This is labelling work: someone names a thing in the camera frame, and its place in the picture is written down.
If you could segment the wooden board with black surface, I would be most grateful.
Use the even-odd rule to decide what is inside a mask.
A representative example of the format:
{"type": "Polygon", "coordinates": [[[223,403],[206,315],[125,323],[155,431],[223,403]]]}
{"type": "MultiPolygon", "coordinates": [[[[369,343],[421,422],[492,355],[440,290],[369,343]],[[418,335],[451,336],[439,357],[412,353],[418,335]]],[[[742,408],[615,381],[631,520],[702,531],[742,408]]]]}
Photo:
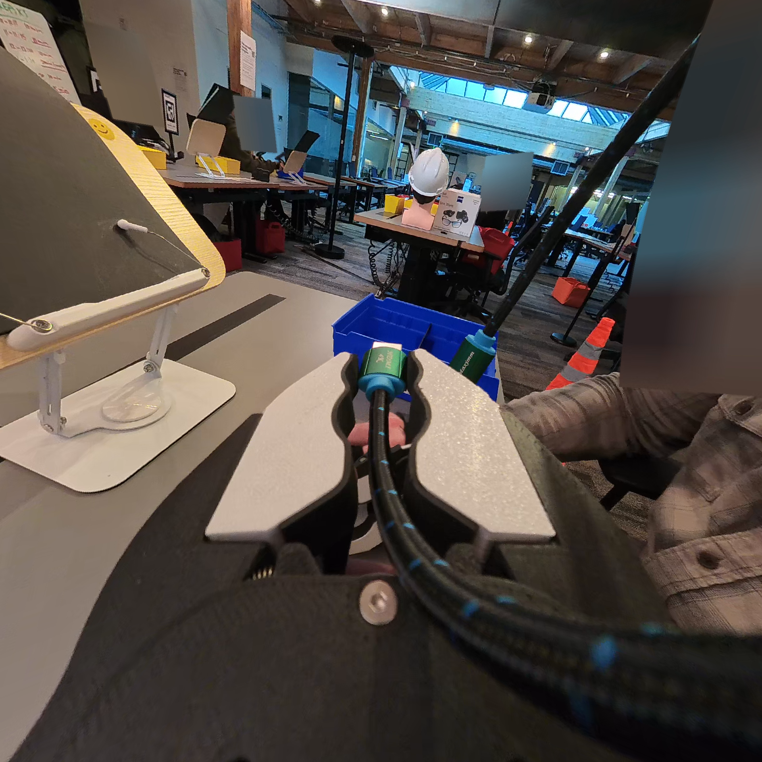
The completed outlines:
{"type": "Polygon", "coordinates": [[[2,50],[2,369],[209,291],[216,248],[138,146],[2,50]]]}

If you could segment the black floor lamp pole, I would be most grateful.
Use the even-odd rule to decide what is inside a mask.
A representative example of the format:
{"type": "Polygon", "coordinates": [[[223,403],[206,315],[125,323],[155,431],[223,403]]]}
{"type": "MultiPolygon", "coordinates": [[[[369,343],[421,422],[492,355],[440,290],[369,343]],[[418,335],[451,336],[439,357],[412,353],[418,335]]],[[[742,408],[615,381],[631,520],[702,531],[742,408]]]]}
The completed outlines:
{"type": "Polygon", "coordinates": [[[335,185],[331,198],[330,218],[329,218],[329,240],[328,242],[316,243],[313,246],[313,252],[319,258],[326,261],[339,261],[344,258],[344,249],[335,244],[335,228],[338,215],[338,197],[341,188],[344,166],[344,150],[348,131],[348,119],[350,108],[350,93],[354,77],[355,62],[361,60],[360,87],[358,95],[358,107],[356,115],[356,124],[353,137],[362,138],[367,122],[367,104],[369,99],[370,73],[373,68],[374,49],[363,40],[348,37],[345,35],[334,35],[331,38],[333,46],[342,53],[348,55],[348,74],[346,79],[346,89],[344,94],[344,107],[342,110],[340,144],[338,149],[335,185]]]}

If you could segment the blue plastic bin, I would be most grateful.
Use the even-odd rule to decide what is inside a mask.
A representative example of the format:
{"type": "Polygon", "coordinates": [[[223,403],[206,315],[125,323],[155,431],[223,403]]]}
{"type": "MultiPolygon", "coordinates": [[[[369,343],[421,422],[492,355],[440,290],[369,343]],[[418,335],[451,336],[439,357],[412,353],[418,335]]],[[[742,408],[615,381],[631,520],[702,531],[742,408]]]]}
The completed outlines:
{"type": "Polygon", "coordinates": [[[373,343],[381,342],[400,344],[407,354],[423,348],[448,364],[478,328],[473,321],[369,294],[333,324],[333,353],[354,354],[361,365],[373,343]]]}

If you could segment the wooden desk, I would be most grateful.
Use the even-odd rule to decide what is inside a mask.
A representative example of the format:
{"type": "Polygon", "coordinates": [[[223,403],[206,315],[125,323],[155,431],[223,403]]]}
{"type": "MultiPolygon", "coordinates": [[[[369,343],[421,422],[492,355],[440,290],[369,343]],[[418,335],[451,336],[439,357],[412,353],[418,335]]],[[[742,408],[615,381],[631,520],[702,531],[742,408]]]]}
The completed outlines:
{"type": "Polygon", "coordinates": [[[397,298],[429,308],[436,301],[432,288],[439,255],[452,254],[457,259],[462,254],[482,254],[485,249],[481,232],[475,227],[470,236],[463,237],[437,230],[422,231],[403,225],[401,220],[400,215],[387,216],[382,209],[354,217],[355,222],[365,225],[368,239],[391,240],[408,246],[397,298]]]}

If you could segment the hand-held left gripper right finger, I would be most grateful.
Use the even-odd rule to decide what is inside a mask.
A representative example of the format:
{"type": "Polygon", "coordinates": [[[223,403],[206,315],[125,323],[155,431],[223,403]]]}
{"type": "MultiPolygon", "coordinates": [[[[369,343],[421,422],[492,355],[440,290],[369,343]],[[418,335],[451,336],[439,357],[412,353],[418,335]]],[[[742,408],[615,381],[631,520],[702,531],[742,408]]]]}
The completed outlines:
{"type": "Polygon", "coordinates": [[[545,544],[556,531],[514,440],[489,395],[426,350],[412,352],[412,492],[478,551],[500,543],[545,544]]]}

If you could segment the orange traffic cone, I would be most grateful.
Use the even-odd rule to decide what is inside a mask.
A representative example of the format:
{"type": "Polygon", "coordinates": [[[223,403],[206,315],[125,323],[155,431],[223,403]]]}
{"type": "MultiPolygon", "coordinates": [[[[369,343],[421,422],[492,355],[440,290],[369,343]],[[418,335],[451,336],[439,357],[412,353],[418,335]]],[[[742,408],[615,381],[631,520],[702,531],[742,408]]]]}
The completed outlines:
{"type": "Polygon", "coordinates": [[[615,325],[614,319],[601,319],[546,390],[562,388],[591,377],[615,325]]]}

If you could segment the whiteboard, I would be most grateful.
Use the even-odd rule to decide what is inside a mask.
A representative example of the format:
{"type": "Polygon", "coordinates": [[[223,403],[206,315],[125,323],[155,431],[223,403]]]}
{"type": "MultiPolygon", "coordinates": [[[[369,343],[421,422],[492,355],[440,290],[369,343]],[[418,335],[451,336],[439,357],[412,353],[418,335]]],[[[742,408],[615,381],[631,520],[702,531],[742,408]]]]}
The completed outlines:
{"type": "Polygon", "coordinates": [[[1,1],[1,39],[5,50],[72,104],[81,100],[43,14],[1,1]]]}

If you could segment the white hard hat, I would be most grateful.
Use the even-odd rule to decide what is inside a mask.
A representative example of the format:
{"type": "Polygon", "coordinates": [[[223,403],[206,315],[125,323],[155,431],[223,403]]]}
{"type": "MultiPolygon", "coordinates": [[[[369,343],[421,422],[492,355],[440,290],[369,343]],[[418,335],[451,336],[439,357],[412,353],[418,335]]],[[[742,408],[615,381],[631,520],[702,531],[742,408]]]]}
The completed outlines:
{"type": "Polygon", "coordinates": [[[408,173],[413,194],[424,197],[439,196],[447,189],[449,179],[449,159],[439,147],[420,152],[408,173]]]}

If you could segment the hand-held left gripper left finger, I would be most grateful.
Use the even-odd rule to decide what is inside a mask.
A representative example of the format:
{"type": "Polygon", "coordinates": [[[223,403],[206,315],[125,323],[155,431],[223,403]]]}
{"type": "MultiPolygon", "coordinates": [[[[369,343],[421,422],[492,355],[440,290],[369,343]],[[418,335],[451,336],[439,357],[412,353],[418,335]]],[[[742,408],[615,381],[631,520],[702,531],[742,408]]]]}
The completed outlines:
{"type": "Polygon", "coordinates": [[[267,406],[210,519],[206,538],[348,544],[357,517],[358,360],[342,352],[267,406]]]}

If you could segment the red office chair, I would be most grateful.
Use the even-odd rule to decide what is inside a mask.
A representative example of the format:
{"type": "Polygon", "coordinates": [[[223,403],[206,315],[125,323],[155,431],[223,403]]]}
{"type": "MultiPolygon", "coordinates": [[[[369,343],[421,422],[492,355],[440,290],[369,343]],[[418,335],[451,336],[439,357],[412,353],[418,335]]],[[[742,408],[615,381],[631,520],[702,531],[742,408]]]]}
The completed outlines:
{"type": "Polygon", "coordinates": [[[477,255],[475,266],[490,276],[496,276],[517,242],[499,229],[479,226],[479,232],[483,251],[477,255]]]}

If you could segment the white laptop stand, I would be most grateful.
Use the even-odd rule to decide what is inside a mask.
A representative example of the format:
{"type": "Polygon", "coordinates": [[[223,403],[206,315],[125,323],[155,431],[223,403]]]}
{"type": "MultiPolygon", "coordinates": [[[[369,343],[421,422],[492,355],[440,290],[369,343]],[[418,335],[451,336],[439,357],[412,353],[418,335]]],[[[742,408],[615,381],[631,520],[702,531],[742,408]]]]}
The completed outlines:
{"type": "Polygon", "coordinates": [[[122,218],[115,228],[153,235],[193,259],[195,268],[137,291],[30,319],[2,313],[14,325],[7,346],[39,358],[37,410],[2,426],[2,458],[81,493],[124,483],[236,393],[232,382],[167,358],[177,303],[210,284],[210,268],[145,225],[122,218]],[[144,359],[62,395],[65,346],[155,308],[144,359]]]}

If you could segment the braided hdmi cable green plug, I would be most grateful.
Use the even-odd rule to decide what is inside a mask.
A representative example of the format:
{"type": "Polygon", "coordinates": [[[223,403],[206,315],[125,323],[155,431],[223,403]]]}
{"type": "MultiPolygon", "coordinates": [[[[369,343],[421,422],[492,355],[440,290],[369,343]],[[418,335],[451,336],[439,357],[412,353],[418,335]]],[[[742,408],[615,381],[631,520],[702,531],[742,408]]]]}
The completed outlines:
{"type": "Polygon", "coordinates": [[[579,185],[577,192],[569,197],[547,233],[533,250],[524,270],[501,300],[498,309],[489,319],[487,325],[475,334],[465,337],[450,362],[450,367],[455,371],[473,383],[479,381],[495,357],[498,329],[516,306],[556,244],[562,239],[569,225],[600,183],[611,176],[622,159],[626,159],[627,152],[635,145],[637,139],[647,130],[662,110],[670,104],[673,98],[679,95],[699,41],[700,36],[697,36],[627,119],[608,147],[599,155],[586,178],[579,185]]]}
{"type": "MultiPolygon", "coordinates": [[[[370,403],[369,488],[380,536],[410,592],[433,619],[487,662],[520,675],[542,692],[566,697],[580,722],[604,719],[615,739],[634,738],[635,750],[656,741],[680,745],[687,760],[760,760],[760,637],[685,635],[666,624],[618,625],[612,615],[566,615],[544,610],[539,592],[510,579],[490,589],[481,577],[457,571],[439,553],[444,515],[412,492],[412,434],[423,410],[412,405],[412,356],[376,343],[360,365],[358,389],[370,403]]],[[[567,543],[594,583],[614,546],[592,548],[594,534],[577,539],[563,520],[581,520],[587,497],[565,466],[515,416],[500,410],[556,531],[545,544],[500,543],[539,551],[567,543]]],[[[478,557],[489,551],[478,551],[478,557]]]]}

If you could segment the person's right forearm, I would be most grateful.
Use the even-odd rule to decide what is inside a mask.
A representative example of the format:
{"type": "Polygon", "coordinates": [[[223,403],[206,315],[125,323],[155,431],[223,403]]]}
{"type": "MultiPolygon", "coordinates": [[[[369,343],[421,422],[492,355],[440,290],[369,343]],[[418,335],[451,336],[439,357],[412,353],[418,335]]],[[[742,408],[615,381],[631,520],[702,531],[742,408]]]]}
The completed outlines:
{"type": "Polygon", "coordinates": [[[502,409],[560,460],[613,460],[683,449],[718,400],[718,394],[628,388],[612,373],[530,393],[502,409]]]}

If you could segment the pink mannequin head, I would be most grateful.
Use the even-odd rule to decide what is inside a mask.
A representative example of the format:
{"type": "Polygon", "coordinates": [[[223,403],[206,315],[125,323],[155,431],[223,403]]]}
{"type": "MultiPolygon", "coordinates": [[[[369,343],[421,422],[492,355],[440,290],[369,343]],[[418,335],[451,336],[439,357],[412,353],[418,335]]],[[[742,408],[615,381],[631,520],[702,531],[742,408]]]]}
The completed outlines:
{"type": "Polygon", "coordinates": [[[414,193],[410,204],[405,206],[401,224],[407,228],[430,232],[434,221],[432,208],[436,200],[436,196],[414,193]]]}

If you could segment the white printed box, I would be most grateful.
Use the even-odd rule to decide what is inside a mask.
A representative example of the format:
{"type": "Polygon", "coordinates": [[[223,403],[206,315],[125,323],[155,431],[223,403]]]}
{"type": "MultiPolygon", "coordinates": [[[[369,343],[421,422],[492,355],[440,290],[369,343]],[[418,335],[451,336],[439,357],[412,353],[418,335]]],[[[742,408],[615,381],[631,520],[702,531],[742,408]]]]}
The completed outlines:
{"type": "Polygon", "coordinates": [[[446,189],[437,205],[433,231],[460,241],[470,239],[481,206],[481,195],[455,187],[446,189]]]}

